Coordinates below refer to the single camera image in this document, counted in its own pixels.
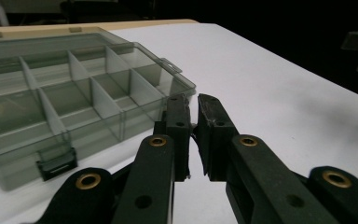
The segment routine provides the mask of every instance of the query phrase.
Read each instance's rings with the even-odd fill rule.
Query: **transparent compartment box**
[[[173,64],[139,43],[82,35],[0,41],[10,51],[0,50],[1,189],[68,171],[153,128],[167,97],[195,94]],[[77,45],[85,40],[93,43]],[[51,47],[55,41],[58,48]],[[66,47],[65,41],[77,44]],[[44,46],[21,50],[26,43]]]

